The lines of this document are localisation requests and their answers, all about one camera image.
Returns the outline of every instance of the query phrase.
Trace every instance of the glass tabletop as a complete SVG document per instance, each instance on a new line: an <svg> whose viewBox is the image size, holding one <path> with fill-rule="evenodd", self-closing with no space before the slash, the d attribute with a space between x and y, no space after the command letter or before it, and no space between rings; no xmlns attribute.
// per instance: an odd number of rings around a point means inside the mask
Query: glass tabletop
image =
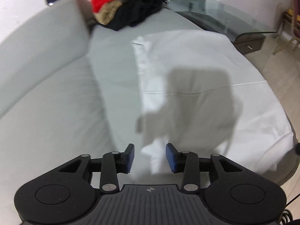
<svg viewBox="0 0 300 225"><path fill-rule="evenodd" d="M245 34L276 32L249 14L217 0L170 0L168 8L205 30L225 34L232 42Z"/></svg>

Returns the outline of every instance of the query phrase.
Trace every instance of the folded white garment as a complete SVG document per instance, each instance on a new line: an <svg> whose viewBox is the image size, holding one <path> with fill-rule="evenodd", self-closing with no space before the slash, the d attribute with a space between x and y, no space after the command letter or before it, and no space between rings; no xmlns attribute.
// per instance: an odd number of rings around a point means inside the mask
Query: folded white garment
<svg viewBox="0 0 300 225"><path fill-rule="evenodd" d="M165 145L222 154L257 173L293 148L285 112L268 83L224 35L167 31L133 41L142 99L142 153L167 173Z"/></svg>

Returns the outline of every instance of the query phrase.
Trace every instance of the table drawer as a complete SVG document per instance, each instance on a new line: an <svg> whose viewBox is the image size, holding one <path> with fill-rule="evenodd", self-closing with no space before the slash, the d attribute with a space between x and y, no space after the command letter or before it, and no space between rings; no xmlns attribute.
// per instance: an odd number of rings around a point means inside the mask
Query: table drawer
<svg viewBox="0 0 300 225"><path fill-rule="evenodd" d="M259 51L265 39L250 40L245 42L234 43L235 48L242 54Z"/></svg>

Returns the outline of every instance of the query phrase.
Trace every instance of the coffee table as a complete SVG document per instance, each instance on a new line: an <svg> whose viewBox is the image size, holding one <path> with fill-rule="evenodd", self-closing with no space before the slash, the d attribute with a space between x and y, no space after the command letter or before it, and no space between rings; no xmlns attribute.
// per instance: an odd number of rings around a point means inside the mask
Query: coffee table
<svg viewBox="0 0 300 225"><path fill-rule="evenodd" d="M249 14L217 0L170 0L168 8L204 30L226 35L242 54L260 50L265 34L276 33Z"/></svg>

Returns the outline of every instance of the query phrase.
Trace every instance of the beige tile floor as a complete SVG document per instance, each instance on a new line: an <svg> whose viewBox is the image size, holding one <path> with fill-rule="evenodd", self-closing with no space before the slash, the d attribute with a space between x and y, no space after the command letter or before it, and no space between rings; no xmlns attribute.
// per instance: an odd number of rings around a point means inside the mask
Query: beige tile floor
<svg viewBox="0 0 300 225"><path fill-rule="evenodd" d="M271 36L266 38L262 50L246 55L246 58L267 80L273 92L290 118L300 141L300 48L288 49L272 55L277 43L284 43ZM300 193L300 167L295 175L282 185L288 201ZM294 219L300 219L300 197L288 209Z"/></svg>

